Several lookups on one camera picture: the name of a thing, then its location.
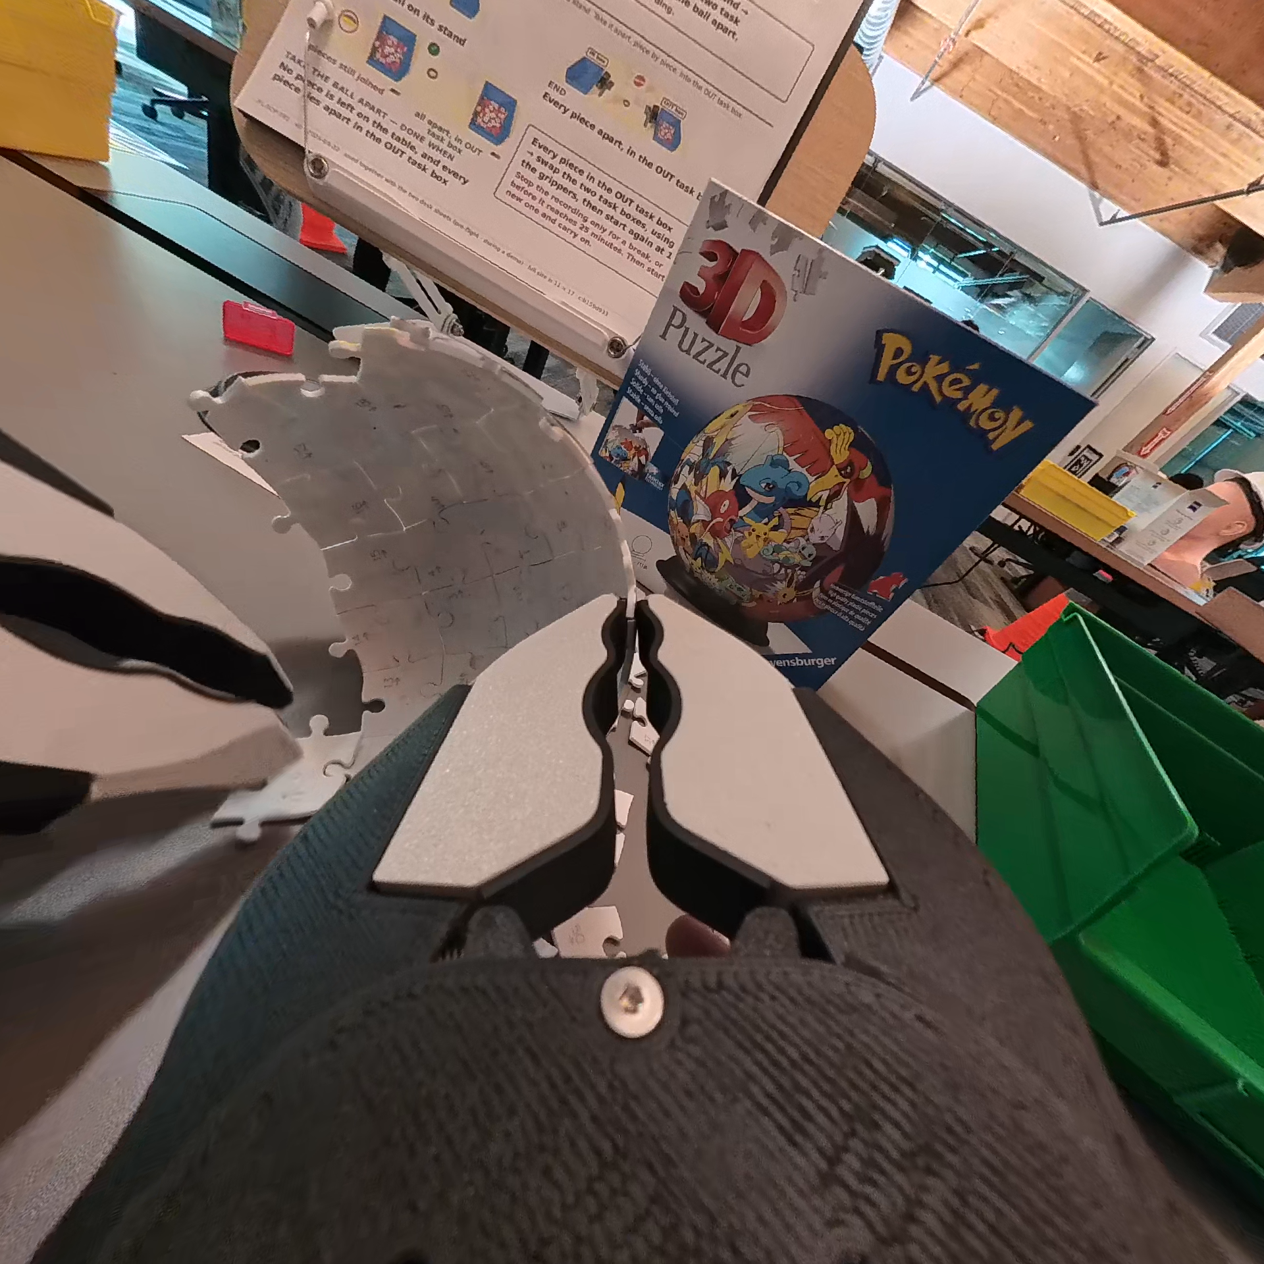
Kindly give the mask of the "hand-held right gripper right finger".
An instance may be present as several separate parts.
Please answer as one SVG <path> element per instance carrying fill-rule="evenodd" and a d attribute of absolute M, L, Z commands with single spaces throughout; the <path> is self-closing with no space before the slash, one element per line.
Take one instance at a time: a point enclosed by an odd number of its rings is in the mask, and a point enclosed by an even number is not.
<path fill-rule="evenodd" d="M 887 892 L 889 875 L 788 679 L 663 595 L 637 602 L 650 875 L 733 937 L 756 908 Z"/>

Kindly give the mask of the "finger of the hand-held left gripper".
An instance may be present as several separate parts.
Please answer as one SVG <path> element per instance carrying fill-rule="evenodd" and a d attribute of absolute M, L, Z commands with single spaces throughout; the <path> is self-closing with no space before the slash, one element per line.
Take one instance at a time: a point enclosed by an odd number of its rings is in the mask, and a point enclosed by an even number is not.
<path fill-rule="evenodd" d="M 88 666 L 2 627 L 2 834 L 38 833 L 88 803 L 260 787 L 300 756 L 260 702 Z"/>
<path fill-rule="evenodd" d="M 71 663 L 285 708 L 268 646 L 107 502 L 1 435 L 2 627 Z"/>

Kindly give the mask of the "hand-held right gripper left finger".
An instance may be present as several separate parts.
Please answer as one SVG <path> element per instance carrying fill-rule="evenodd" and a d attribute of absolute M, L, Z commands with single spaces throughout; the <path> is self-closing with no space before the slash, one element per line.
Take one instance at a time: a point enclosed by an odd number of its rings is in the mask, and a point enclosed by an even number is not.
<path fill-rule="evenodd" d="M 545 934 L 616 866 L 606 733 L 626 597 L 598 595 L 519 641 L 471 684 L 372 872 L 394 895 L 512 908 Z"/>

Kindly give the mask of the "white puzzle piece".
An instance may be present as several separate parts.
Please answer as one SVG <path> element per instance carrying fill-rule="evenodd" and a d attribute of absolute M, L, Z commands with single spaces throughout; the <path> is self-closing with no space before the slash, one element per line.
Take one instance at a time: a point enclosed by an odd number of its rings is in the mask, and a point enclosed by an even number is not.
<path fill-rule="evenodd" d="M 350 778 L 361 731 L 329 734 L 329 720 L 309 718 L 309 733 L 297 738 L 298 758 L 254 791 L 234 791 L 214 810 L 210 824 L 230 828 L 243 843 L 252 843 L 269 824 L 308 820 Z"/>

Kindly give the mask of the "pile of puzzle pieces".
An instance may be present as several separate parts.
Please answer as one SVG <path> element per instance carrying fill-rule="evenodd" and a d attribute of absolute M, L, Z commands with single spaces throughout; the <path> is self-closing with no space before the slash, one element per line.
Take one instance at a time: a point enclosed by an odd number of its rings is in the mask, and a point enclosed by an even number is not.
<path fill-rule="evenodd" d="M 650 755 L 656 734 L 646 716 L 645 684 L 646 671 L 633 655 L 606 734 L 613 768 L 613 874 L 595 901 L 535 941 L 541 957 L 614 958 L 666 949 L 677 908 L 659 892 L 649 864 Z"/>

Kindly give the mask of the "partly built puzzle ball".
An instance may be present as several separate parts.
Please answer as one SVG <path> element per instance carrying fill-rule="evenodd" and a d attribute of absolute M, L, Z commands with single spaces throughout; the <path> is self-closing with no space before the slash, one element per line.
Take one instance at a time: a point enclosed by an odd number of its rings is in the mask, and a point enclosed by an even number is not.
<path fill-rule="evenodd" d="M 634 576 L 585 448 L 501 359 L 425 321 L 335 333 L 352 365 L 235 373 L 189 406 L 318 546 L 364 702 L 358 758 L 529 634 Z"/>

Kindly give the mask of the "blue puzzle box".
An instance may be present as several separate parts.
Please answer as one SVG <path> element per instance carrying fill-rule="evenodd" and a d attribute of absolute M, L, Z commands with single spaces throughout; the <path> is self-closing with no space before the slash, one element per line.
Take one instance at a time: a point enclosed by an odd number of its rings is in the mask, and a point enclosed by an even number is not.
<path fill-rule="evenodd" d="M 821 687 L 1094 406 L 713 180 L 592 458 L 643 584 Z"/>

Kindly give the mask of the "white paper leaflet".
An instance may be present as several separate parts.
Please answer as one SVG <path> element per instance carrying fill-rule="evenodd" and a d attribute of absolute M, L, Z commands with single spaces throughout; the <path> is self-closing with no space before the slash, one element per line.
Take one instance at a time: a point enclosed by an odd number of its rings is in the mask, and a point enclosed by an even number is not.
<path fill-rule="evenodd" d="M 210 430 L 200 430 L 196 433 L 182 434 L 181 438 L 190 446 L 202 451 L 205 455 L 211 456 L 213 460 L 218 462 L 221 465 L 229 467 L 234 472 L 251 481 L 254 485 L 263 488 L 272 496 L 276 496 L 276 491 L 268 481 L 263 479 L 259 472 L 256 472 L 244 454 L 227 444 L 215 433 Z"/>

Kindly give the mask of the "small red plastic block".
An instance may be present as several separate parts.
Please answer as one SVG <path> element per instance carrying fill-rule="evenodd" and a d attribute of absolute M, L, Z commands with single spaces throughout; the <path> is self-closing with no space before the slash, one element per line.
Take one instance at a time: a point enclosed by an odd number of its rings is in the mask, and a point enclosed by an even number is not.
<path fill-rule="evenodd" d="M 221 329 L 222 338 L 230 343 L 279 358 L 293 355 L 294 322 L 252 300 L 223 300 Z"/>

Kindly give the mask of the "green plastic bin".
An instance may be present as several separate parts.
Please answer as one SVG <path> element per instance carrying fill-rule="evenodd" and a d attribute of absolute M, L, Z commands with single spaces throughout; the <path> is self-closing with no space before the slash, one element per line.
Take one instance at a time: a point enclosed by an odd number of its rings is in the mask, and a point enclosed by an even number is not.
<path fill-rule="evenodd" d="M 1051 950 L 1113 1080 L 1261 1203 L 1261 842 L 1162 860 Z"/>
<path fill-rule="evenodd" d="M 975 837 L 1042 939 L 1261 843 L 1261 728 L 1067 604 L 975 709 Z"/>

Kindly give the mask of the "wooden table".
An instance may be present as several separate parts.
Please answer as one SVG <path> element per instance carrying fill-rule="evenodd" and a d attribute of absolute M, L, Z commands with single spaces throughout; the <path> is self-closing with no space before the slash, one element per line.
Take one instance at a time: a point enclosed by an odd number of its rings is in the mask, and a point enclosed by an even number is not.
<path fill-rule="evenodd" d="M 1150 604 L 1136 605 L 1113 581 L 1079 573 L 1069 562 L 1034 542 L 1030 534 L 993 517 L 980 523 L 980 533 L 1009 552 L 1021 556 L 1037 570 L 1057 576 L 1070 588 L 1090 593 L 1100 606 L 1108 606 L 1137 626 L 1145 627 L 1161 643 L 1169 645 L 1191 634 L 1192 623 L 1208 626 L 1257 662 L 1262 660 L 1261 605 L 1245 593 L 1229 589 L 1203 601 L 1151 566 L 1128 560 L 1116 547 L 1094 539 L 1076 526 L 1049 513 L 1019 492 L 1001 500 L 1005 512 L 1062 541 L 1069 548 L 1094 558 L 1096 567 L 1125 576 L 1130 584 L 1150 593 Z"/>

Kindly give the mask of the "white board stand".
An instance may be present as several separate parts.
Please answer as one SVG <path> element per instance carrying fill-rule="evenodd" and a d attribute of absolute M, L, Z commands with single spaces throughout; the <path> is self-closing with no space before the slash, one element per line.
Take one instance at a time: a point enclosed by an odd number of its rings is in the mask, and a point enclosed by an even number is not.
<path fill-rule="evenodd" d="M 440 334 L 451 338 L 463 338 L 466 335 L 458 310 L 451 306 L 450 301 L 443 296 L 443 290 L 431 277 L 423 275 L 405 260 L 400 260 L 392 255 L 383 254 L 383 260 L 387 268 L 397 276 L 398 281 L 417 305 L 421 315 L 433 323 Z M 598 385 L 595 375 L 587 369 L 577 368 L 576 418 L 581 418 L 595 410 L 597 396 Z"/>

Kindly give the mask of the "stack of small yellow bins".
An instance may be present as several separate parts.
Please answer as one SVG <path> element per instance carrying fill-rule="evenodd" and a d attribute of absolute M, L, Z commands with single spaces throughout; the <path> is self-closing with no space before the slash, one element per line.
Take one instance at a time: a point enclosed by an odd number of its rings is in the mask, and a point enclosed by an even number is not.
<path fill-rule="evenodd" d="M 1134 518 L 1126 505 L 1047 459 L 1020 483 L 1017 496 L 1095 542 L 1105 541 Z"/>

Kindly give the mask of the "yellow plastic bin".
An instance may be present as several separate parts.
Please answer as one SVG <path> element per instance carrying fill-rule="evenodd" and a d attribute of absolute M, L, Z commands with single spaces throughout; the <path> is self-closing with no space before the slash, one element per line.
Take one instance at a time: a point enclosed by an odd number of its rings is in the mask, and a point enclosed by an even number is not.
<path fill-rule="evenodd" d="M 1 3 L 1 148 L 105 163 L 118 11 L 99 1 Z"/>

